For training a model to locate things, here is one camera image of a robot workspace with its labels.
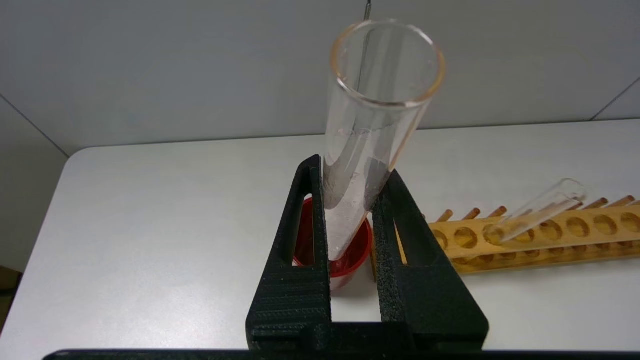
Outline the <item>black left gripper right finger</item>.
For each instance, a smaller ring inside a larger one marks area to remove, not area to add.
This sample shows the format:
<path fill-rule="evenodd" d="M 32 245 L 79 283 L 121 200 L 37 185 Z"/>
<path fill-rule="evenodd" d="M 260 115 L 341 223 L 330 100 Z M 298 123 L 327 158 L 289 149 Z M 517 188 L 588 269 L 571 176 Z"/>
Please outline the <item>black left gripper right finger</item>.
<path fill-rule="evenodd" d="M 381 321 L 419 351 L 480 351 L 489 321 L 454 269 L 397 171 L 374 205 Z"/>

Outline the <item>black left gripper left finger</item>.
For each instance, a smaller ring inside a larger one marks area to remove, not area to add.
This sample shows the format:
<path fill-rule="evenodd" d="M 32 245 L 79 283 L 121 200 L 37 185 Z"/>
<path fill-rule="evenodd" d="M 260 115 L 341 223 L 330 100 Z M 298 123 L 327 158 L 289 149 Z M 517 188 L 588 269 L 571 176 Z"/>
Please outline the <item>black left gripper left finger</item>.
<path fill-rule="evenodd" d="M 306 195 L 322 197 L 320 155 L 295 171 L 278 230 L 246 317 L 247 345 L 252 351 L 324 351 L 329 348 L 332 312 L 330 267 L 322 202 L 311 208 L 319 237 L 311 248 L 314 265 L 293 266 Z"/>

